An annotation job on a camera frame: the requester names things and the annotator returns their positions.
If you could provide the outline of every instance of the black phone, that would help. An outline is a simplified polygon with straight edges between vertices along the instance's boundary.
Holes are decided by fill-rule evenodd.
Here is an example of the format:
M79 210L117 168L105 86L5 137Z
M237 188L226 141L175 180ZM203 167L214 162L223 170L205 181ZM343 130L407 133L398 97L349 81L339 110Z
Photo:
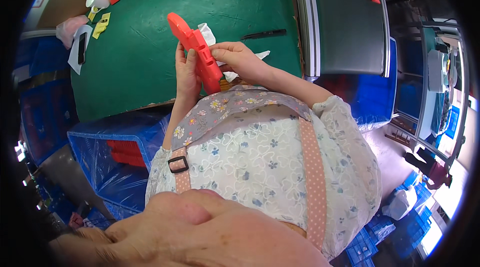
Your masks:
M87 33L84 32L80 35L80 41L78 44L78 64L81 65L85 62L85 50L87 43Z

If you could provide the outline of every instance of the green table mat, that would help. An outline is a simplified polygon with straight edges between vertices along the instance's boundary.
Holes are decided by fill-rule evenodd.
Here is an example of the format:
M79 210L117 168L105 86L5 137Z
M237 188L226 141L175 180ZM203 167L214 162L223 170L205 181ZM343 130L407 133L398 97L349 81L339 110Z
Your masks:
M286 29L287 35L245 44L255 53L270 50L268 64L300 77L297 26L292 0L120 0L107 29L90 39L78 76L71 71L77 113L85 122L175 98L175 49L167 14L175 12L192 29L206 22L217 42Z

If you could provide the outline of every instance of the pink polka dot strap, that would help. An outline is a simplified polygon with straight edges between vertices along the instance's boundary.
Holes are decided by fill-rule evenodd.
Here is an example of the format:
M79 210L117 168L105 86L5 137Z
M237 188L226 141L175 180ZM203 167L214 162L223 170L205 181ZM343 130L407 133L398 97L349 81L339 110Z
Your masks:
M299 118L303 168L307 183L307 239L321 250L327 218L325 173L315 130L311 122Z
M170 171L175 174L177 193L180 194L191 189L190 174L187 163L187 147L172 152L172 159L169 160Z

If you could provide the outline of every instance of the white cup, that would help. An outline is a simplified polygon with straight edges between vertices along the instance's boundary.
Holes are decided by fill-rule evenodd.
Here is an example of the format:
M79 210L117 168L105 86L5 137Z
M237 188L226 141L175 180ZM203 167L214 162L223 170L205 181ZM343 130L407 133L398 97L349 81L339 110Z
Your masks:
M110 0L87 0L85 2L85 6L91 7L91 11L93 14L96 14L102 9L105 9L110 6Z

